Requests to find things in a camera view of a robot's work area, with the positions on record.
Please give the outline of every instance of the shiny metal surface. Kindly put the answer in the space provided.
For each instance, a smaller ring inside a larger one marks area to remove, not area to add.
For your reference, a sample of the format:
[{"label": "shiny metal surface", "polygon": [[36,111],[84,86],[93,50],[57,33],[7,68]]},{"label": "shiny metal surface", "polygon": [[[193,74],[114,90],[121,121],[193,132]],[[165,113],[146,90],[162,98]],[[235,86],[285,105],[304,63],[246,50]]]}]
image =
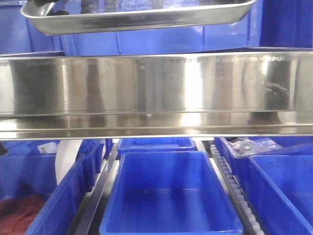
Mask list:
[{"label": "shiny metal surface", "polygon": [[0,59],[0,139],[313,134],[313,52]]},{"label": "shiny metal surface", "polygon": [[29,0],[21,13],[45,34],[228,24],[241,20],[257,0],[204,0],[200,6],[129,12],[51,15],[57,2]]}]

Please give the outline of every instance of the blue container wall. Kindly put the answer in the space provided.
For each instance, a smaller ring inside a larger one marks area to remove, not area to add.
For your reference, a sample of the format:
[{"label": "blue container wall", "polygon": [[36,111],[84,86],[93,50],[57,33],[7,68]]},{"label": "blue container wall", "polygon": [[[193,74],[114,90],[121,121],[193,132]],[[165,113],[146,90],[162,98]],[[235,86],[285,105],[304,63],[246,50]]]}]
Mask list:
[{"label": "blue container wall", "polygon": [[313,47],[312,0],[264,0],[261,46]]},{"label": "blue container wall", "polygon": [[0,1],[0,54],[63,50],[60,36],[39,32],[20,12],[19,5]]}]

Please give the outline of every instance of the blue plastic crate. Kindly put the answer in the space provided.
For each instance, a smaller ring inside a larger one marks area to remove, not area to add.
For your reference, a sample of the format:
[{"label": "blue plastic crate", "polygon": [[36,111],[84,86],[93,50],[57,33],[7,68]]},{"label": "blue plastic crate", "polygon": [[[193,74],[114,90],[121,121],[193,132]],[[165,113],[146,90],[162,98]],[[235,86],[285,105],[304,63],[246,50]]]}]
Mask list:
[{"label": "blue plastic crate", "polygon": [[[45,150],[40,151],[40,146],[43,144],[49,144],[51,142],[58,145],[60,141],[2,141],[1,143],[8,150],[8,156],[34,156],[45,152]],[[88,139],[82,141],[82,144],[78,150],[78,154],[85,154],[85,160],[83,162],[85,177],[84,180],[88,192],[90,192],[92,187],[95,185],[96,174],[101,172],[103,147],[104,144],[101,144],[101,140]]]},{"label": "blue plastic crate", "polygon": [[[249,137],[250,140],[257,140],[264,137]],[[273,141],[282,146],[281,149],[272,150],[268,152],[258,153],[257,155],[271,155],[271,154],[310,154],[313,153],[313,137],[270,137]],[[249,187],[249,155],[238,157],[235,151],[225,138],[214,138],[215,145],[220,151],[221,156],[225,158],[229,164],[231,171],[237,176],[241,187],[244,191],[248,191]]]},{"label": "blue plastic crate", "polygon": [[[48,143],[55,143],[58,145],[59,140],[47,140],[47,141],[1,141],[2,145],[8,150],[8,154],[13,155],[38,155],[46,153],[45,149],[41,149],[40,146]],[[92,149],[97,140],[83,140],[78,153],[86,153]]]},{"label": "blue plastic crate", "polygon": [[100,234],[219,234],[243,231],[203,152],[128,153]]},{"label": "blue plastic crate", "polygon": [[120,139],[116,148],[119,156],[130,152],[193,151],[196,144],[191,138],[128,138]]},{"label": "blue plastic crate", "polygon": [[20,13],[23,2],[0,0],[0,54],[62,51],[60,36],[44,35]]},{"label": "blue plastic crate", "polygon": [[[106,9],[105,1],[101,2],[95,12]],[[113,8],[147,10],[151,9],[151,4],[153,1],[120,0]],[[165,8],[173,4],[178,7],[199,3],[195,0],[164,1]],[[79,1],[68,1],[62,7],[70,13],[84,11]],[[232,24],[62,35],[62,41],[66,55],[145,55],[255,47],[260,45],[262,9],[263,0],[258,0],[246,17]]]},{"label": "blue plastic crate", "polygon": [[271,235],[313,234],[313,156],[250,158],[249,199]]},{"label": "blue plastic crate", "polygon": [[97,140],[88,152],[85,153],[84,178],[86,189],[91,192],[92,187],[95,185],[96,174],[101,172],[101,163],[104,158],[103,155],[104,144],[102,140]]},{"label": "blue plastic crate", "polygon": [[84,159],[79,157],[57,186],[55,155],[0,157],[0,200],[33,194],[46,200],[25,235],[66,234],[86,195]]},{"label": "blue plastic crate", "polygon": [[105,139],[104,158],[106,159],[114,146],[113,139]]},{"label": "blue plastic crate", "polygon": [[313,1],[264,0],[261,45],[313,47]]}]

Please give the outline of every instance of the white label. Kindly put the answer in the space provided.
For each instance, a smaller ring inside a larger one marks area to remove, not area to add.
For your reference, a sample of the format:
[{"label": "white label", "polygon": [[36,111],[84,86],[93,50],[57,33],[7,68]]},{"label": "white label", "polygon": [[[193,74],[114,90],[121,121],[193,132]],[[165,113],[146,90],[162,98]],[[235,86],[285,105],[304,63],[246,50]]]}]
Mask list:
[{"label": "white label", "polygon": [[56,153],[58,146],[55,142],[45,143],[37,146],[40,153]]}]

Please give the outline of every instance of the empty blue bin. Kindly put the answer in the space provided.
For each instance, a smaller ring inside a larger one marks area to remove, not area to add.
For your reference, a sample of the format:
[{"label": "empty blue bin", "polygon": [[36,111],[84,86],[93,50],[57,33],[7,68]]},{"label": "empty blue bin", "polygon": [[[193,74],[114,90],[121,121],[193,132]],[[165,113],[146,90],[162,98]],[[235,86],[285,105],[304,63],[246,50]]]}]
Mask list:
[{"label": "empty blue bin", "polygon": [[26,235],[65,235],[86,195],[80,156],[57,186],[55,155],[1,156],[0,200],[40,194],[46,201]]},{"label": "empty blue bin", "polygon": [[313,156],[250,157],[248,197],[268,234],[313,234]]},{"label": "empty blue bin", "polygon": [[[250,140],[258,140],[264,137],[249,137]],[[268,152],[258,153],[257,155],[271,155],[271,154],[311,154],[313,153],[313,137],[299,136],[299,137],[270,137],[271,140],[282,146],[281,149],[272,150]],[[215,145],[220,151],[221,156],[225,158],[229,164],[232,174],[236,175],[241,187],[245,192],[249,187],[249,155],[238,157],[232,149],[226,138],[214,138]]]},{"label": "empty blue bin", "polygon": [[[80,1],[62,4],[58,9],[65,9],[70,14],[154,9],[154,1],[147,0],[94,1],[95,5],[91,4],[94,9],[87,11]],[[198,4],[197,0],[171,0],[164,1],[164,8]],[[66,55],[172,54],[256,47],[260,45],[262,10],[263,0],[258,0],[248,15],[237,23],[62,35],[62,41]]]},{"label": "empty blue bin", "polygon": [[116,148],[119,156],[130,152],[193,151],[192,138],[128,138],[120,139]]},{"label": "empty blue bin", "polygon": [[128,153],[100,234],[219,234],[243,231],[203,152]]},{"label": "empty blue bin", "polygon": [[44,35],[20,13],[24,2],[0,0],[0,54],[62,51],[60,36]]}]

